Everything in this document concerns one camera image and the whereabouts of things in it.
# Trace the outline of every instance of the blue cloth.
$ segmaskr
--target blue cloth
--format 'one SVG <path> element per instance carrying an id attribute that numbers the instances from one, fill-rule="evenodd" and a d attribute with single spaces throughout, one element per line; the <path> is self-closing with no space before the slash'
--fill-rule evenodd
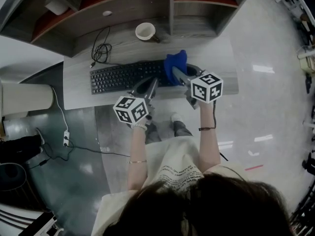
<path id="1" fill-rule="evenodd" d="M 164 69 L 169 81 L 175 86 L 182 86 L 182 84 L 180 84 L 173 75 L 173 66 L 177 67 L 183 73 L 187 74 L 187 53 L 185 50 L 181 50 L 178 54 L 175 55 L 168 54 L 166 60 L 164 60 Z"/>

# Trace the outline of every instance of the floor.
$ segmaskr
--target floor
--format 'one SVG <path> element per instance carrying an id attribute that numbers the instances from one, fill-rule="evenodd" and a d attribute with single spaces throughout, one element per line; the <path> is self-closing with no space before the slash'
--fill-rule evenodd
<path id="1" fill-rule="evenodd" d="M 217 102 L 220 150 L 245 169 L 262 165 L 248 170 L 249 178 L 277 187 L 293 211 L 313 180 L 301 167 L 312 147 L 311 129 L 302 122 L 313 104 L 296 57 L 303 43 L 288 10 L 274 0 L 247 0 L 223 34 L 230 38 L 240 93 Z M 53 84 L 63 103 L 61 67 L 28 83 L 38 82 Z M 169 117 L 173 111 L 182 115 L 188 129 L 199 138 L 199 112 L 185 100 L 153 104 L 163 139 L 172 136 Z M 117 122 L 110 106 L 67 111 L 66 119 L 76 145 L 128 154 L 131 131 Z M 30 135 L 36 126 L 52 145 L 52 155 L 65 156 L 67 148 L 60 143 L 65 126 L 56 103 L 48 111 L 5 122 L 10 139 Z M 30 167 L 44 158 L 40 154 L 32 159 Z M 91 233 L 101 196 L 126 189 L 127 161 L 76 149 L 68 162 L 50 160 L 32 170 L 43 200 L 67 229 L 64 235 Z"/>

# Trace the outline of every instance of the bracelet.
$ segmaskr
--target bracelet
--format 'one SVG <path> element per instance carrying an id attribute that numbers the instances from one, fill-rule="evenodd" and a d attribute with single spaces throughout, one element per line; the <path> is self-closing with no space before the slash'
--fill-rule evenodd
<path id="1" fill-rule="evenodd" d="M 129 161 L 128 163 L 129 164 L 133 164 L 133 163 L 146 163 L 147 162 L 147 160 L 145 160 L 145 161 Z"/>
<path id="2" fill-rule="evenodd" d="M 142 124 L 135 124 L 133 126 L 131 126 L 132 129 L 134 129 L 135 127 L 139 127 L 139 128 L 142 128 L 144 131 L 147 131 L 148 128 L 146 127 L 146 125 L 142 125 Z"/>
<path id="3" fill-rule="evenodd" d="M 199 131 L 206 131 L 206 130 L 210 130 L 210 129 L 215 129 L 215 128 L 199 128 Z"/>

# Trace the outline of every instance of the forearm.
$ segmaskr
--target forearm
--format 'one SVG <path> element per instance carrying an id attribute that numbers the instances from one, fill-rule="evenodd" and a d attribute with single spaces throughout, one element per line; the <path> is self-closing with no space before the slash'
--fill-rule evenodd
<path id="1" fill-rule="evenodd" d="M 146 135 L 143 128 L 135 127 L 132 135 L 130 161 L 146 161 L 145 152 Z M 147 163 L 129 164 L 128 170 L 128 190 L 140 190 L 147 179 Z"/>
<path id="2" fill-rule="evenodd" d="M 200 103 L 201 127 L 214 127 L 213 109 L 211 104 Z M 215 129 L 201 131 L 199 169 L 205 172 L 221 162 L 220 151 Z"/>

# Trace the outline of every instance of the cup handle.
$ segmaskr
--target cup handle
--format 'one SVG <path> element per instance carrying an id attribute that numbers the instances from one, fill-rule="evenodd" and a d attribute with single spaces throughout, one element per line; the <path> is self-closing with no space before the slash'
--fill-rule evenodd
<path id="1" fill-rule="evenodd" d="M 156 43 L 160 43 L 160 39 L 154 34 L 151 38 L 152 40 L 154 40 Z"/>

